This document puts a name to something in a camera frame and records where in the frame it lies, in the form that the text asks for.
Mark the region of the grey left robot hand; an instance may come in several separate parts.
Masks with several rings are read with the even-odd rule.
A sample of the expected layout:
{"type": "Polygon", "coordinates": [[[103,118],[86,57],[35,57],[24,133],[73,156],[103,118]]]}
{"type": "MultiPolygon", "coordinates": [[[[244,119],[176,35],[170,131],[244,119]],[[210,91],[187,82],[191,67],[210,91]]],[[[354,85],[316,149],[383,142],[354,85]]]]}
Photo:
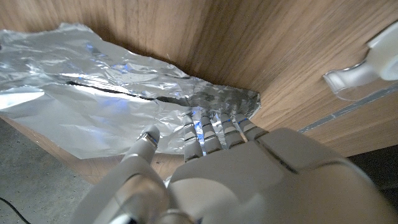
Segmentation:
{"type": "Polygon", "coordinates": [[[165,183],[151,167],[160,133],[146,127],[80,202],[72,223],[396,223],[371,179],[337,152],[287,128],[207,116],[200,142],[183,119],[184,163],[165,183]]]}

